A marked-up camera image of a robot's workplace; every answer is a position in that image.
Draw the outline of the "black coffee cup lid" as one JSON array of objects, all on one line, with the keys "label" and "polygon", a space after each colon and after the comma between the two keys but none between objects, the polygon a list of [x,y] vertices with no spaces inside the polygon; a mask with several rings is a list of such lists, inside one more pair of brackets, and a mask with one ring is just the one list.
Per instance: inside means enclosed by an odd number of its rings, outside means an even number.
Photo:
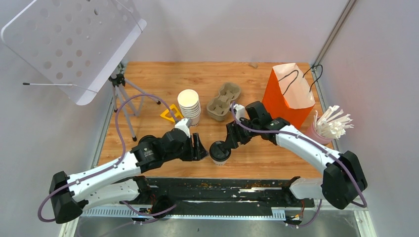
[{"label": "black coffee cup lid", "polygon": [[224,149],[224,141],[216,141],[212,143],[209,150],[209,155],[211,158],[229,158],[231,156],[231,150]]}]

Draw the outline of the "single white paper cup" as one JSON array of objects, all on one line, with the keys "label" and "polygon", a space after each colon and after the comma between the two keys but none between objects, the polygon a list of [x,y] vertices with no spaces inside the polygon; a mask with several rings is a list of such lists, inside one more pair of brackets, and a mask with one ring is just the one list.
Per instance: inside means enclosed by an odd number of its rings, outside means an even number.
[{"label": "single white paper cup", "polygon": [[216,164],[216,165],[224,165],[226,164],[226,162],[228,161],[228,158],[212,158],[212,161]]}]

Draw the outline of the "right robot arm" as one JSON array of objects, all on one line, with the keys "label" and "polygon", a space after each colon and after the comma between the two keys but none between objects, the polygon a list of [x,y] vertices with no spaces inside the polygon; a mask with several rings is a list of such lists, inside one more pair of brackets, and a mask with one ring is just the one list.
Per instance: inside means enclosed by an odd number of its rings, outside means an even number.
[{"label": "right robot arm", "polygon": [[230,105],[233,121],[226,125],[225,141],[211,145],[213,159],[227,160],[233,149],[247,144],[253,137],[285,148],[302,158],[322,174],[322,197],[333,207],[343,210],[349,204],[366,208],[363,191],[368,183],[358,157],[351,151],[341,153],[328,148],[300,132],[287,120],[272,118],[260,101],[247,106]]}]

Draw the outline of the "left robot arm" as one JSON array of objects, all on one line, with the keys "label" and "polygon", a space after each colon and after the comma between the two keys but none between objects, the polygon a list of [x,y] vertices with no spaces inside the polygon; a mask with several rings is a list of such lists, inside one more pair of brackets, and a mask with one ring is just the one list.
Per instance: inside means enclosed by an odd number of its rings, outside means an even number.
[{"label": "left robot arm", "polygon": [[71,175],[57,172],[49,189],[53,221],[67,223],[84,210],[115,201],[145,204],[151,199],[151,190],[139,184],[139,174],[174,159],[200,161],[208,154],[198,133],[187,135],[174,128],[162,137],[144,136],[123,157],[91,170]]}]

